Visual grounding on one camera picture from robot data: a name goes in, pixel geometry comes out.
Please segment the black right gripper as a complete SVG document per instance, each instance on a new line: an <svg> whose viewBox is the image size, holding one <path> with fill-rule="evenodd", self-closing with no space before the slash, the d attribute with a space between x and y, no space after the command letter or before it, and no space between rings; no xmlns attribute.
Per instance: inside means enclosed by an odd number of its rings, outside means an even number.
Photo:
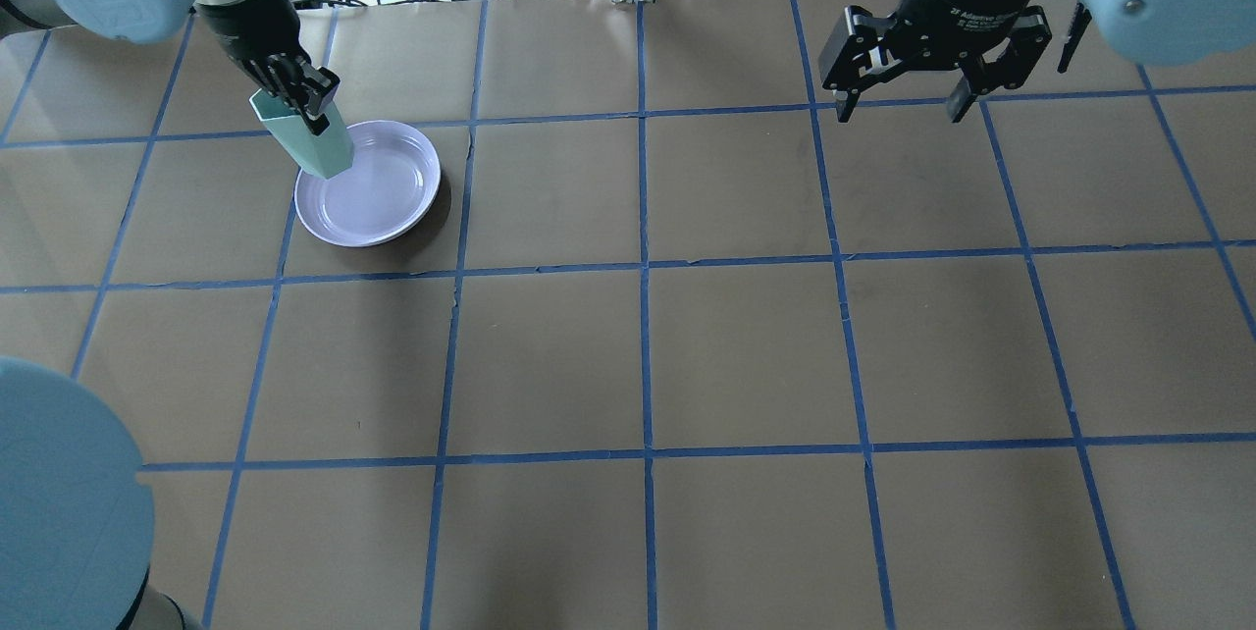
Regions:
<svg viewBox="0 0 1256 630"><path fill-rule="evenodd" d="M946 100L960 122L982 95L1027 82L1053 31L1032 0L898 0L887 18L845 8L819 54L821 88L839 120L868 89L901 72L962 72Z"/></svg>

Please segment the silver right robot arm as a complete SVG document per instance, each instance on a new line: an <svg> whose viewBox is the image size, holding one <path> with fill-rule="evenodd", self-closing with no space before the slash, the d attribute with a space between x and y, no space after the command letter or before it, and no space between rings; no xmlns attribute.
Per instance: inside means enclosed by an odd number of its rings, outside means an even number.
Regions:
<svg viewBox="0 0 1256 630"><path fill-rule="evenodd" d="M1250 45L1253 0L1076 0L1058 72L1068 72L1090 29L1128 61L1176 67ZM821 88L847 122L875 85L906 73L956 72L947 98L956 122L982 95L1022 87L1051 39L1032 0L898 0L885 18L845 8L821 49Z"/></svg>

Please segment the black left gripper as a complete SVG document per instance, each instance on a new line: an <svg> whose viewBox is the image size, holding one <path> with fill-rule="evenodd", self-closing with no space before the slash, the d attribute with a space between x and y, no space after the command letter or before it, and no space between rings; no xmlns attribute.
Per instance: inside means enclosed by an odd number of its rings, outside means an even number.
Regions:
<svg viewBox="0 0 1256 630"><path fill-rule="evenodd" d="M290 0L197 3L193 9L240 72L295 112L313 136L327 132L332 125L328 108L340 88L340 77L309 61Z"/></svg>

